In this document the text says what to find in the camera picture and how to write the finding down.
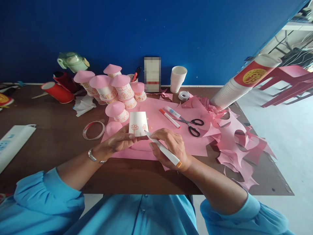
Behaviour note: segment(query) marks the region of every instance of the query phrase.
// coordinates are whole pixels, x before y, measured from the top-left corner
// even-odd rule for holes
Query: wooden table
[[[212,98],[220,88],[190,87],[183,88],[193,95]],[[72,109],[74,101],[60,104],[47,95],[37,99],[31,97],[42,93],[40,86],[26,86],[16,91],[12,98],[15,102],[9,109],[0,112],[0,138],[13,125],[36,124],[37,129],[26,144],[0,174],[0,193],[13,193],[16,182],[38,171],[48,171],[55,166],[89,150],[101,139],[87,141],[82,137],[82,130],[91,121],[104,119],[105,107],[97,104],[97,108],[76,117]],[[179,103],[178,94],[174,94],[173,102]],[[232,111],[240,114],[239,120],[248,120],[236,105]],[[219,156],[218,149],[207,146],[209,157],[196,156],[200,161],[223,172],[224,165],[215,160]],[[226,171],[227,176],[243,181],[238,173]],[[271,157],[263,153],[256,166],[253,178],[260,184],[250,189],[253,195],[293,195],[288,184]],[[87,182],[83,193],[93,194],[201,194],[201,191],[182,174],[176,171],[164,171],[158,161],[111,158]]]

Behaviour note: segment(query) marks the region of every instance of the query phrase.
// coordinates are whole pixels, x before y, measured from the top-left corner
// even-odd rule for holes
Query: red label on cup
[[[273,69],[252,61],[234,77],[234,80],[242,86],[253,87]]]

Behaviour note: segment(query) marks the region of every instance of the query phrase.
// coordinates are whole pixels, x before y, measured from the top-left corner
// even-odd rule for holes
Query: floor
[[[272,99],[271,95],[286,86],[278,83],[265,91],[254,88],[238,100],[240,107],[249,119],[257,134],[265,137],[278,158],[277,166],[293,190],[295,196],[256,196],[256,198],[281,213],[290,222],[295,234],[312,234],[310,222],[313,220],[313,97],[292,105],[280,104],[262,108],[261,105]],[[85,195],[88,211],[102,195]],[[200,213],[204,196],[194,196],[197,227],[200,235],[208,234]]]

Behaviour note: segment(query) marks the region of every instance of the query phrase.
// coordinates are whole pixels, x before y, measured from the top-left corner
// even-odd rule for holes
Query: light blue shirt
[[[105,195],[81,219],[83,194],[67,186],[56,168],[17,183],[0,206],[0,234],[198,234],[191,203],[184,195]],[[207,200],[201,213],[210,235],[293,234],[279,212],[248,194],[233,215],[220,215]]]

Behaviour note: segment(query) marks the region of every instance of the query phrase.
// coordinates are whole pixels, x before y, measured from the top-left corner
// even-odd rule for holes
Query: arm
[[[182,165],[177,168],[150,143],[156,158],[166,167],[177,170],[191,179],[207,200],[201,204],[209,234],[284,234],[288,220],[279,212],[261,204],[235,182],[203,164],[185,152],[179,134],[160,129],[151,138],[165,141],[168,149],[179,158]]]
[[[14,196],[0,205],[1,234],[64,234],[84,210],[79,190],[116,151],[145,137],[128,134],[128,125],[93,148],[47,173],[38,172],[17,183]]]

